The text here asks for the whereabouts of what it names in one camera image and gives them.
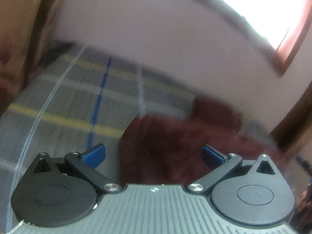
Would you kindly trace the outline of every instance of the window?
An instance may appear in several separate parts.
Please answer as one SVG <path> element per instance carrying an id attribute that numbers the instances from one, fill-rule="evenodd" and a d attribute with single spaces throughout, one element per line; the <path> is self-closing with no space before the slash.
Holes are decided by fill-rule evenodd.
<path id="1" fill-rule="evenodd" d="M 312 0 L 223 1 L 276 50 L 277 69 L 284 74 L 311 24 Z"/>

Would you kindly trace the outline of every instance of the ribbed surface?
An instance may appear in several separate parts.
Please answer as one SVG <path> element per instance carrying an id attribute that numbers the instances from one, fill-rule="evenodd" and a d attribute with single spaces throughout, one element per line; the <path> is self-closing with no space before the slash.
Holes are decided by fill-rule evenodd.
<path id="1" fill-rule="evenodd" d="M 105 196 L 92 214 L 74 224 L 60 228 L 39 228 L 22 224 L 14 233 L 291 234 L 295 232 L 286 224 L 270 229 L 247 229 L 236 226 L 217 215 L 206 198 L 190 195 L 180 186 L 129 185 L 123 193 Z"/>

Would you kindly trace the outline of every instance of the bright window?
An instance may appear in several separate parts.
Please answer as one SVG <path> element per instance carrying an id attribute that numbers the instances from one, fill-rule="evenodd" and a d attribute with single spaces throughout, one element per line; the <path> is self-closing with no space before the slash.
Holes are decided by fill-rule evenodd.
<path id="1" fill-rule="evenodd" d="M 290 27 L 297 24 L 304 0 L 223 0 L 244 16 L 255 31 L 277 49 Z"/>

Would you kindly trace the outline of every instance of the red cloth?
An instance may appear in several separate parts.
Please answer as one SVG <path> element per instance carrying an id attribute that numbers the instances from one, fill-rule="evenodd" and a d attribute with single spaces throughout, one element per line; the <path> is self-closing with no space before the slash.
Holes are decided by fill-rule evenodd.
<path id="1" fill-rule="evenodd" d="M 205 144 L 224 154 L 235 152 L 243 159 L 257 159 L 263 152 L 277 163 L 281 159 L 276 150 L 237 136 L 237 132 L 192 119 L 136 117 L 121 137 L 121 183 L 187 186 L 210 172 L 201 159 Z"/>

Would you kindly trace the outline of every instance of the white wall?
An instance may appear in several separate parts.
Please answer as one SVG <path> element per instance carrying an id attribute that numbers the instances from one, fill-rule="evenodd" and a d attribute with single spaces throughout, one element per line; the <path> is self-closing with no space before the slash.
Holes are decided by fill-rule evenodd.
<path id="1" fill-rule="evenodd" d="M 270 131 L 312 80 L 312 29 L 286 74 L 193 0 L 65 0 L 56 37 L 164 71 Z"/>

